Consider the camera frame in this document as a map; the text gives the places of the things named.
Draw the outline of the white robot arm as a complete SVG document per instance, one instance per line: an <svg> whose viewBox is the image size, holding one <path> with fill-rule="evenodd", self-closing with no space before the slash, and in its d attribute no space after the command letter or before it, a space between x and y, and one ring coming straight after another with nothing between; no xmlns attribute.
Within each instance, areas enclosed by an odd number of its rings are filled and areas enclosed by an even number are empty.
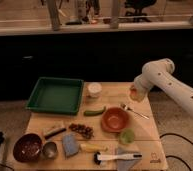
<svg viewBox="0 0 193 171"><path fill-rule="evenodd" d="M134 88L139 95L145 96L157 86L193 116L193 88L174 78L174 70L175 65L168 58L148 62L134 79Z"/></svg>

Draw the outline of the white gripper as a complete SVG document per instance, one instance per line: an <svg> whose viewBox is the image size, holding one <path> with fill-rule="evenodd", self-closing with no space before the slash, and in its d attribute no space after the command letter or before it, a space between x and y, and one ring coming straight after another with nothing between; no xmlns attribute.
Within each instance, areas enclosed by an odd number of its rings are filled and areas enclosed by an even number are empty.
<svg viewBox="0 0 193 171"><path fill-rule="evenodd" d="M142 94L147 94L153 88L153 84L143 74L134 79L134 86Z"/></svg>

